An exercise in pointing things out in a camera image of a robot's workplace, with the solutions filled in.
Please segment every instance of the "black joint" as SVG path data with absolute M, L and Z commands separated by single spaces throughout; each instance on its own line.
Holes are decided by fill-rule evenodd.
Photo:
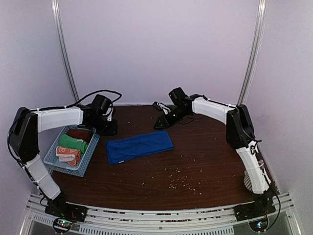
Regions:
M 89 105 L 93 108 L 97 115 L 104 115 L 107 113 L 112 101 L 104 95 L 97 94 Z
M 169 92 L 168 95 L 171 98 L 172 102 L 177 106 L 179 106 L 182 100 L 187 97 L 181 87 L 173 89 L 171 92 Z
M 18 109 L 14 121 L 17 119 L 19 121 L 13 126 L 9 142 L 21 161 L 27 163 L 39 154 L 38 115 L 22 107 Z
M 246 147 L 255 138 L 252 121 L 245 105 L 228 111 L 226 115 L 226 140 L 234 149 Z

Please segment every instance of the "white wall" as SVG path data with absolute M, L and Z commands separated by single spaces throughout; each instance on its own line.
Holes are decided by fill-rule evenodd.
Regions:
M 247 99 L 256 136 L 305 234 L 313 230 L 313 1 L 272 0 Z
M 117 90 L 120 104 L 187 94 L 236 103 L 258 0 L 60 1 L 73 76 L 82 96 Z
M 0 1 L 0 233 L 17 233 L 33 189 L 9 156 L 6 134 L 17 109 L 73 102 L 62 64 L 50 0 Z M 56 131 L 39 135 L 42 153 Z

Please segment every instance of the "brown tabletop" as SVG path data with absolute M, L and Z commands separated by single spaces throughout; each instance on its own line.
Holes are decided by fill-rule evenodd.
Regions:
M 53 172 L 67 200 L 129 210 L 209 208 L 252 200 L 244 165 L 225 140 L 225 125 L 194 115 L 167 130 L 174 149 L 109 165 L 105 141 L 154 132 L 160 115 L 152 106 L 118 106 L 118 134 L 102 137 L 83 178 Z

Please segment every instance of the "blue plastic basket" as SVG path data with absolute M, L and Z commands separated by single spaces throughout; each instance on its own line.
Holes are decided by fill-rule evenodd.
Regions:
M 79 177 L 83 177 L 91 160 L 94 150 L 100 140 L 100 136 L 97 134 L 93 134 L 90 143 L 88 144 L 88 148 L 86 152 L 82 155 L 82 158 L 79 164 L 76 167 L 72 167 L 67 163 L 62 163 L 59 161 L 59 158 L 55 156 L 55 150 L 59 145 L 59 138 L 61 135 L 66 134 L 69 129 L 79 129 L 77 126 L 66 126 L 60 132 L 56 140 L 53 142 L 53 145 L 50 147 L 48 153 L 44 158 L 44 163 L 46 166 L 52 170 L 56 170 L 58 172 L 62 172 L 65 174 L 76 175 Z

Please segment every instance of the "black cable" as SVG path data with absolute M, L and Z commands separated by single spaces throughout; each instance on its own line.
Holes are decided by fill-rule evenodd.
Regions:
M 43 206 L 43 207 L 48 207 L 48 206 L 42 204 L 44 199 L 45 199 L 45 196 L 43 196 L 42 199 L 40 200 L 40 205 Z
M 223 105 L 223 106 L 226 106 L 226 107 L 229 107 L 229 108 L 234 108 L 234 109 L 237 108 L 237 107 L 232 106 L 232 105 L 228 105 L 228 104 L 224 104 L 224 103 L 220 103 L 220 102 L 217 102 L 217 101 L 208 99 L 207 97 L 205 97 L 205 95 L 202 95 L 202 97 L 203 97 L 206 101 L 209 101 L 209 102 L 212 102 L 212 103 L 220 104 L 220 105 Z
M 21 119 L 25 118 L 25 116 L 31 112 L 35 112 L 35 111 L 47 111 L 47 110 L 52 110 L 52 109 L 65 109 L 65 108 L 71 108 L 77 104 L 79 104 L 81 101 L 83 101 L 84 99 L 86 99 L 87 97 L 93 95 L 93 94 L 96 94 L 96 93 L 100 93 L 100 92 L 109 92 L 109 93 L 113 93 L 113 94 L 117 94 L 119 95 L 118 98 L 116 98 L 115 100 L 112 101 L 112 104 L 114 102 L 116 102 L 117 100 L 119 100 L 121 97 L 122 97 L 122 94 L 119 93 L 119 92 L 115 92 L 115 91 L 110 91 L 110 90 L 97 90 L 97 91 L 94 91 L 94 92 L 91 92 L 87 95 L 85 95 L 83 98 L 81 98 L 80 100 L 78 100 L 77 102 L 73 103 L 73 104 L 70 104 L 70 105 L 67 105 L 67 106 L 50 106 L 50 107 L 44 107 L 44 108 L 40 108 L 40 109 L 32 109 L 32 110 L 28 110 L 26 111 L 23 115 L 19 116 L 11 125 L 11 127 L 9 128 L 9 131 L 8 131 L 8 135 L 7 135 L 7 147 L 8 147 L 8 150 L 9 150 L 9 153 L 11 155 L 11 157 L 19 164 L 20 167 L 24 167 L 24 164 L 23 162 L 16 158 L 11 150 L 11 147 L 10 147 L 10 137 L 11 137 L 11 134 L 12 134 L 12 129 L 14 127 L 14 125 L 16 123 L 18 123 L 18 121 L 20 121 Z M 112 106 L 112 109 L 110 111 L 110 113 L 106 116 L 109 116 L 111 113 L 113 112 L 113 106 Z
M 255 138 L 253 138 L 253 137 L 251 137 L 250 135 L 248 135 L 248 133 L 244 130 L 244 128 L 241 126 L 241 129 L 242 129 L 242 131 L 243 131 L 243 133 L 249 138 L 249 139 L 251 139 L 252 141 L 255 141 L 255 142 L 257 142 L 257 143 L 260 143 L 260 142 L 262 142 L 263 140 L 256 140 Z
M 266 228 L 266 231 L 267 231 L 267 230 L 269 230 L 271 227 L 273 227 L 273 225 L 276 223 L 276 221 L 277 221 L 277 219 L 278 219 L 278 217 L 279 217 L 279 214 L 280 214 L 280 210 L 281 210 L 282 205 L 281 205 L 280 199 L 279 199 L 279 197 L 278 197 L 276 191 L 272 188 L 272 186 L 271 186 L 270 183 L 268 182 L 268 179 L 266 178 L 266 176 L 264 176 L 264 178 L 265 178 L 265 181 L 266 181 L 266 183 L 268 184 L 268 186 L 273 190 L 273 192 L 274 192 L 274 194 L 275 194 L 275 196 L 276 196 L 276 198 L 277 198 L 278 204 L 279 204 L 279 209 L 278 209 L 277 216 L 276 216 L 275 220 L 273 221 L 273 223 L 272 223 L 268 228 Z
M 73 104 L 70 104 L 68 105 L 67 107 L 70 108 L 70 107 L 73 107 L 77 104 L 79 104 L 80 102 L 82 102 L 84 99 L 86 99 L 87 97 L 93 95 L 93 94 L 96 94 L 96 93 L 100 93 L 100 92 L 109 92 L 109 93 L 113 93 L 113 94 L 117 94 L 118 95 L 118 98 L 116 98 L 115 100 L 112 101 L 112 103 L 118 101 L 121 97 L 122 97 L 122 94 L 119 93 L 119 92 L 116 92 L 116 91 L 110 91 L 110 90 L 97 90 L 97 91 L 94 91 L 94 92 L 91 92 L 87 95 L 85 95 L 83 98 L 81 98 L 80 100 L 76 101 L 75 103 Z
M 179 122 L 180 125 L 187 125 L 187 124 L 190 124 L 192 123 L 195 119 L 193 117 L 190 117 L 189 115 L 187 116 L 189 119 L 191 119 L 191 121 L 187 122 L 187 123 L 181 123 Z

